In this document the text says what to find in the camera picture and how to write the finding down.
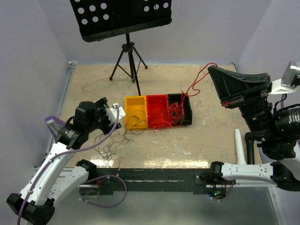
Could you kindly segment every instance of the white tube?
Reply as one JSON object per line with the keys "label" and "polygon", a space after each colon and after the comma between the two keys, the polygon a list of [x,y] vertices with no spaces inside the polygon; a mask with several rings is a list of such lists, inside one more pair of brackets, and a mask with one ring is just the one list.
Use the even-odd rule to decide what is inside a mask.
{"label": "white tube", "polygon": [[238,164],[246,165],[247,163],[246,163],[245,155],[244,155],[243,142],[242,142],[242,137],[240,135],[239,129],[235,129],[234,137],[235,137],[236,155],[238,157]]}

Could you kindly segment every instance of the tangled red cord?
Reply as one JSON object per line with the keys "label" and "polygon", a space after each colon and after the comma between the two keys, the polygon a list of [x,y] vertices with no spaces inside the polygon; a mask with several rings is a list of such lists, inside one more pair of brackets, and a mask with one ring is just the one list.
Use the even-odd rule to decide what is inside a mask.
{"label": "tangled red cord", "polygon": [[[162,121],[165,123],[165,124],[168,124],[170,127],[173,127],[173,128],[178,128],[182,125],[183,123],[183,120],[184,120],[184,99],[185,97],[194,97],[196,95],[198,95],[201,91],[200,89],[195,89],[195,85],[198,84],[201,80],[203,80],[208,74],[209,72],[207,72],[205,75],[203,75],[199,80],[198,80],[198,77],[200,75],[200,73],[210,64],[213,64],[215,65],[216,67],[218,67],[218,65],[215,63],[215,62],[210,62],[208,64],[206,64],[197,74],[197,77],[195,78],[194,82],[192,83],[191,86],[189,86],[189,88],[187,89],[186,92],[184,91],[181,91],[182,94],[181,94],[181,104],[179,105],[178,102],[175,102],[173,103],[172,105],[169,106],[168,109],[166,110],[163,110],[163,111],[160,111],[162,114],[165,113],[165,117],[167,118],[170,118],[170,121],[164,121],[163,118],[164,116],[161,114],[162,116]],[[189,95],[188,94],[188,91],[192,89],[192,90],[195,90],[197,91],[195,94],[193,95]],[[163,125],[161,125],[160,127],[154,127],[153,128],[153,132],[155,129],[158,129],[158,130],[163,130],[164,128],[162,128]]]}

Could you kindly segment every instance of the tripod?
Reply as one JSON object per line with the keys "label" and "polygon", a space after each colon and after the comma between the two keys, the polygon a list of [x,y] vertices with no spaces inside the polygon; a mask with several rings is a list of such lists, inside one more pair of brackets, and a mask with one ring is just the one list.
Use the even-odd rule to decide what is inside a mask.
{"label": "tripod", "polygon": [[[135,69],[135,61],[133,59],[133,54],[132,52],[135,52],[136,55],[139,57],[140,61],[139,61],[139,65],[137,67],[137,70]],[[120,63],[120,60],[123,56],[123,53],[128,53],[128,58],[129,58],[129,66],[130,66],[130,74],[123,68],[119,65]],[[144,62],[144,60],[142,59],[142,57],[140,56],[140,54],[137,52],[136,48],[135,48],[135,44],[134,42],[130,42],[130,37],[129,37],[129,34],[126,34],[126,44],[123,44],[122,45],[122,51],[121,51],[121,54],[118,58],[118,61],[116,63],[116,66],[114,67],[113,69],[113,72],[112,72],[112,75],[110,76],[109,80],[113,80],[113,75],[114,73],[116,72],[116,69],[117,67],[120,67],[130,78],[131,78],[131,81],[134,82],[136,81],[136,87],[137,87],[137,91],[139,93],[139,96],[141,96],[141,90],[140,90],[140,85],[139,85],[139,81],[137,79],[137,72],[139,71],[139,67],[140,67],[140,64],[142,64],[145,66],[145,69],[148,69],[148,66],[146,65],[146,63]]]}

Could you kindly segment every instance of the yellow bin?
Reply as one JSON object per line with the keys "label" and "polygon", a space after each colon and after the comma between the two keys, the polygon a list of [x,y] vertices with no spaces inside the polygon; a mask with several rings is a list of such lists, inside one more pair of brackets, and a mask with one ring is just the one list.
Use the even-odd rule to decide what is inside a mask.
{"label": "yellow bin", "polygon": [[148,128],[146,96],[125,97],[126,129]]}

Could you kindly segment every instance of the black music stand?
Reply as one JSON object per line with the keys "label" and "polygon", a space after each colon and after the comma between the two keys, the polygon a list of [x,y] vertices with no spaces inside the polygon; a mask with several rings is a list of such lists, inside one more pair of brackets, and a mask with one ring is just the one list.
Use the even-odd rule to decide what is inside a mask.
{"label": "black music stand", "polygon": [[[70,2],[84,41],[102,41],[117,35],[126,35],[126,44],[122,45],[121,54],[109,79],[113,79],[119,66],[131,77],[132,82],[136,81],[138,93],[141,95],[137,72],[141,62],[146,69],[148,67],[136,50],[135,44],[130,42],[129,34],[170,24],[172,0],[70,0]],[[137,70],[133,51],[140,59]],[[119,65],[123,53],[128,53],[130,74]]]}

